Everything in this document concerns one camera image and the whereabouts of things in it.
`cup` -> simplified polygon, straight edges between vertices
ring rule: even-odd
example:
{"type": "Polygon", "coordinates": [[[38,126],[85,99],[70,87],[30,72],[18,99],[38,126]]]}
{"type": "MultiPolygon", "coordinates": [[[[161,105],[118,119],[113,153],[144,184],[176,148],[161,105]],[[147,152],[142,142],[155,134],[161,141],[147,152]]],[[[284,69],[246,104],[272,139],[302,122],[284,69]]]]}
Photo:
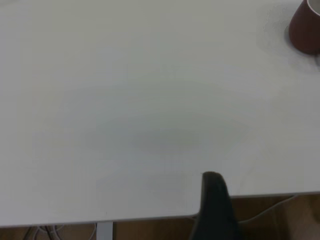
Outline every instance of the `cup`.
{"type": "Polygon", "coordinates": [[[292,45],[305,54],[320,54],[320,0],[303,0],[290,26],[292,45]]]}

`brown floor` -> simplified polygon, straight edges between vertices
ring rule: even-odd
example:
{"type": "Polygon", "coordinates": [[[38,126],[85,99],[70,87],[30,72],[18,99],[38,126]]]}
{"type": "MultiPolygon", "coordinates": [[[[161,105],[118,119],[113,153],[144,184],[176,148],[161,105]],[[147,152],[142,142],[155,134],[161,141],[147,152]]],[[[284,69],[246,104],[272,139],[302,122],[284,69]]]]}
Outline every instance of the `brown floor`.
{"type": "MultiPolygon", "coordinates": [[[[239,220],[251,218],[286,197],[233,199],[239,220]]],[[[115,224],[115,240],[187,240],[194,221],[189,218],[128,221],[115,224]]],[[[67,225],[59,234],[63,240],[87,240],[93,224],[67,225]]],[[[320,240],[320,194],[299,196],[241,225],[246,240],[320,240]]],[[[26,227],[0,229],[0,240],[22,240],[26,227]]],[[[41,233],[37,240],[48,240],[41,233]]]]}

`white desk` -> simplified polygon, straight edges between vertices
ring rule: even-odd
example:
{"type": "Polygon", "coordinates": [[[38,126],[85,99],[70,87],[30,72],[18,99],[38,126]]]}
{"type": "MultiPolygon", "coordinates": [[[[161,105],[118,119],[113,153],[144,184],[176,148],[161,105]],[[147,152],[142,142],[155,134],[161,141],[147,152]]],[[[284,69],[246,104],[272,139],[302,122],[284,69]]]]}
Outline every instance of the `white desk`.
{"type": "Polygon", "coordinates": [[[300,1],[1,0],[0,226],[186,216],[320,190],[300,1]]]}

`desk leg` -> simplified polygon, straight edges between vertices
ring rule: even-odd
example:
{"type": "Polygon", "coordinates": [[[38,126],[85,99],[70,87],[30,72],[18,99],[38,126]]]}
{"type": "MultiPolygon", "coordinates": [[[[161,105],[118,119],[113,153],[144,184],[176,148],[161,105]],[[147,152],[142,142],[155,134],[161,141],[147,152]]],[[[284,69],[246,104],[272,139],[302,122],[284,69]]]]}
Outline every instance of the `desk leg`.
{"type": "Polygon", "coordinates": [[[113,240],[113,227],[113,222],[98,222],[96,226],[96,240],[113,240]]]}

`red mug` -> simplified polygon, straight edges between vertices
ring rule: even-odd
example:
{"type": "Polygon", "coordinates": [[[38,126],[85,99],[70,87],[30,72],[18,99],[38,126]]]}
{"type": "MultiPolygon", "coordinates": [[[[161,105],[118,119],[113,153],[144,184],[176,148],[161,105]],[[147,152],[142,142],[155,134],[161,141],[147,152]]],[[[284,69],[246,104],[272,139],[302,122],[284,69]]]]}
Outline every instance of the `red mug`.
{"type": "Polygon", "coordinates": [[[305,54],[320,54],[320,0],[303,0],[289,26],[292,45],[305,54]]]}

